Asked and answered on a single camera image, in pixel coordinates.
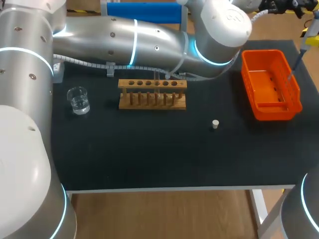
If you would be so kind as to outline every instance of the wooden peg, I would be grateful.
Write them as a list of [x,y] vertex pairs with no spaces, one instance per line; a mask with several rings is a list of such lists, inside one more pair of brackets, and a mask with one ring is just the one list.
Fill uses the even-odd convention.
[[130,104],[133,105],[133,92],[130,92]]
[[139,94],[138,94],[139,106],[141,105],[141,97],[142,97],[142,94],[141,94],[141,92],[139,92]]
[[175,103],[175,92],[171,95],[171,105],[174,106]]
[[150,105],[150,93],[147,92],[147,105],[149,106]]
[[163,103],[164,103],[165,106],[166,106],[166,98],[167,98],[167,95],[166,95],[166,93],[164,93],[163,94]]
[[123,97],[126,98],[126,93],[127,93],[126,88],[123,88],[122,91],[123,91]]
[[183,97],[183,90],[181,90],[178,94],[178,98],[181,99]]
[[159,95],[157,94],[157,92],[154,93],[154,99],[155,99],[155,105],[158,105],[158,97]]

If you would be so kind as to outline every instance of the white cylinder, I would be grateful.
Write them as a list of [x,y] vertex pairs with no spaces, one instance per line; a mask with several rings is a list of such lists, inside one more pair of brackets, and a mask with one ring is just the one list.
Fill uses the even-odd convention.
[[218,120],[213,120],[212,125],[213,125],[213,129],[217,129],[218,125],[219,125],[219,121]]

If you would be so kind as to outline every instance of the yellow object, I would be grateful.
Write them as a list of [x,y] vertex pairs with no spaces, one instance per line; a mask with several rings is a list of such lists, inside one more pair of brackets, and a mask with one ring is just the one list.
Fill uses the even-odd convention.
[[319,36],[311,36],[308,37],[305,41],[306,45],[310,45],[310,46],[315,46],[315,47],[319,47]]
[[91,10],[71,10],[71,9],[68,9],[68,12],[101,14],[100,11],[91,11]]

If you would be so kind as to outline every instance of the white table leg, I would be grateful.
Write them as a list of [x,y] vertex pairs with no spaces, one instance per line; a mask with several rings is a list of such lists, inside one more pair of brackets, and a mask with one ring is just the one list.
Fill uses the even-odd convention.
[[274,205],[274,207],[268,214],[264,196],[262,195],[262,190],[250,190],[250,195],[258,226],[259,239],[270,239],[271,236],[280,227],[281,205],[288,193],[289,190],[285,190],[284,194],[280,197],[278,202]]

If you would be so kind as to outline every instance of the small white cap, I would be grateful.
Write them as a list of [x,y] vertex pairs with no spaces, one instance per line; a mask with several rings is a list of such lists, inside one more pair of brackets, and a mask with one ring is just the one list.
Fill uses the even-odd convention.
[[216,129],[219,125],[219,121],[218,120],[213,120],[213,128]]

